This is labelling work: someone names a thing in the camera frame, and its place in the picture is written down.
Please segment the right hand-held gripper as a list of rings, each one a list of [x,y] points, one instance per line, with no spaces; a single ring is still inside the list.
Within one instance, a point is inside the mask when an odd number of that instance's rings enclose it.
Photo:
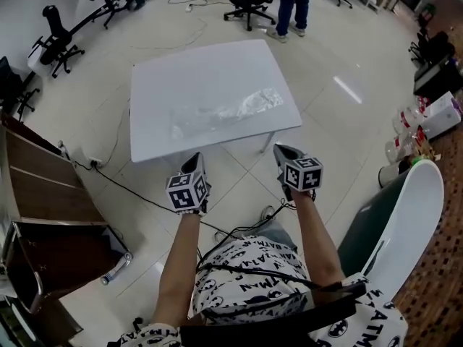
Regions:
[[[307,194],[315,200],[315,190],[321,186],[323,164],[301,150],[275,143],[273,155],[278,168],[278,178],[287,201],[293,201],[292,191]]]

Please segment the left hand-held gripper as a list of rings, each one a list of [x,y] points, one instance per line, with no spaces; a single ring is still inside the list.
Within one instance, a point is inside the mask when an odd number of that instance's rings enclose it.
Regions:
[[[188,159],[177,175],[166,181],[166,196],[172,210],[178,214],[205,215],[210,192],[211,185],[205,171],[203,154],[200,152]]]

